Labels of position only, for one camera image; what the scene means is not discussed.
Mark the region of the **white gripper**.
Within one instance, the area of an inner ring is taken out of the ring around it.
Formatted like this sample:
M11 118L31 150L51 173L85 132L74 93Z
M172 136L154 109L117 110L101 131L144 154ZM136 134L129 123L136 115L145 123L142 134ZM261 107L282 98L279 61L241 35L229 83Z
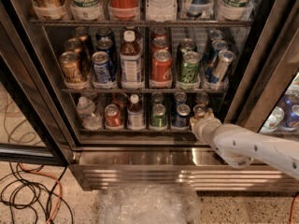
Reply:
M221 122L214 118L212 108L208 108L204 118L190 118L192 133L201 142L210 144L213 138L213 133L221 126Z

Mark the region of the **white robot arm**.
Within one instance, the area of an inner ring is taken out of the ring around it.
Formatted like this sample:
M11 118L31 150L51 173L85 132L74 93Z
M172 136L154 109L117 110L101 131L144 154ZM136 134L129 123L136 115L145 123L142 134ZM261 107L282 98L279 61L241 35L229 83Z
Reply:
M254 133L234 124L222 124L213 115L190 118L192 133L208 144L227 164L246 168L254 160L299 179L299 143Z

